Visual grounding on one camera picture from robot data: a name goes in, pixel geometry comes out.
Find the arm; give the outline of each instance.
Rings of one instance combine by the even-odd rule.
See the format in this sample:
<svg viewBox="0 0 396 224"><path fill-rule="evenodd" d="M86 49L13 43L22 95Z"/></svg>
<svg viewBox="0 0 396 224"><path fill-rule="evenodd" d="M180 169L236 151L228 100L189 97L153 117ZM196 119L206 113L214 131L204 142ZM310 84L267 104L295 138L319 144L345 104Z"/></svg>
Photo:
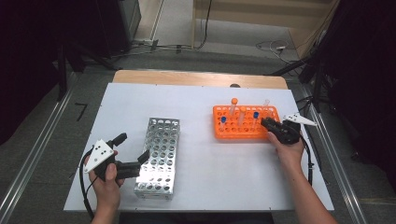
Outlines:
<svg viewBox="0 0 396 224"><path fill-rule="evenodd" d="M304 176L301 168L302 140L288 146L281 144L273 133L268 133L268 139L276 147L300 223L337 223Z"/></svg>
<svg viewBox="0 0 396 224"><path fill-rule="evenodd" d="M117 180L116 182L117 167L114 163L110 163L107 166L106 182L101 178L96 178L94 171L91 171L89 175L91 182L94 181L92 186L95 190L97 200L96 212L92 224L112 223L120 206L120 186L124 180Z"/></svg>

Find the hand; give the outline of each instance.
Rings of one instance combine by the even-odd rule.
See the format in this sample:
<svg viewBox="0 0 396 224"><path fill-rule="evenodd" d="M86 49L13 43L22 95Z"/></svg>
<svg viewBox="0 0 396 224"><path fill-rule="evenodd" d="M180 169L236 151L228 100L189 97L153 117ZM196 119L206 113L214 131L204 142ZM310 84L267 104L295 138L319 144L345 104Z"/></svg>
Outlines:
<svg viewBox="0 0 396 224"><path fill-rule="evenodd" d="M276 136L269 132L268 140L276 147L277 155L285 171L301 170L301 158L304 152L304 144L301 138L293 145L283 145Z"/></svg>
<svg viewBox="0 0 396 224"><path fill-rule="evenodd" d="M92 223L98 219L111 222L120 206L120 186L124 183L124 179L116 181L117 167L114 163L110 163L106 168L106 182L99 177L96 178L94 170L90 171L89 176L91 182L94 181L92 186L97 200L96 213Z"/></svg>

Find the orange cap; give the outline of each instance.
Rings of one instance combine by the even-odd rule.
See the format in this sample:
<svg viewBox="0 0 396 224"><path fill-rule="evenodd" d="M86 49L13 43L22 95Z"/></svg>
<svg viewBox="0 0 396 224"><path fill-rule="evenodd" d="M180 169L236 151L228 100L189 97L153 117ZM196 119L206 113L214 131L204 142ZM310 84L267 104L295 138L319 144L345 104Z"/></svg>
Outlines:
<svg viewBox="0 0 396 224"><path fill-rule="evenodd" d="M233 98L233 99L231 100L231 104L233 104L233 105L238 104L238 99Z"/></svg>

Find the wooden table edge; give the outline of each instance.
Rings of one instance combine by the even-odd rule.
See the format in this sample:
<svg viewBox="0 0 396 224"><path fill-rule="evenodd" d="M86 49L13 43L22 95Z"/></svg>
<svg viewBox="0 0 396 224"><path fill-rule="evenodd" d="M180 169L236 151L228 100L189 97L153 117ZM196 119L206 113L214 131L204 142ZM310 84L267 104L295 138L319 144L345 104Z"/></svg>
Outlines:
<svg viewBox="0 0 396 224"><path fill-rule="evenodd" d="M114 75L113 83L211 87L230 87L237 84L241 88L288 89L283 77L163 70L120 70Z"/></svg>

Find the orange test tube rack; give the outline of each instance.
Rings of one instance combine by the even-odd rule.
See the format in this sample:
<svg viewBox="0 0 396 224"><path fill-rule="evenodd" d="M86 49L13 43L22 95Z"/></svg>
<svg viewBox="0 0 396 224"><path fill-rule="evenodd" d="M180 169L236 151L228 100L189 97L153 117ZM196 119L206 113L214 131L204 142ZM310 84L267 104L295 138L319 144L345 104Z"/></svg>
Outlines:
<svg viewBox="0 0 396 224"><path fill-rule="evenodd" d="M244 120L241 125L238 124L240 108L246 109ZM280 122L279 115L274 106L267 105L237 105L232 115L229 105L213 106L213 126L215 137L218 139L267 139L268 131L260 125L262 118L270 117ZM253 114L259 112L259 117L254 124ZM221 117L226 117L223 128L220 128Z"/></svg>

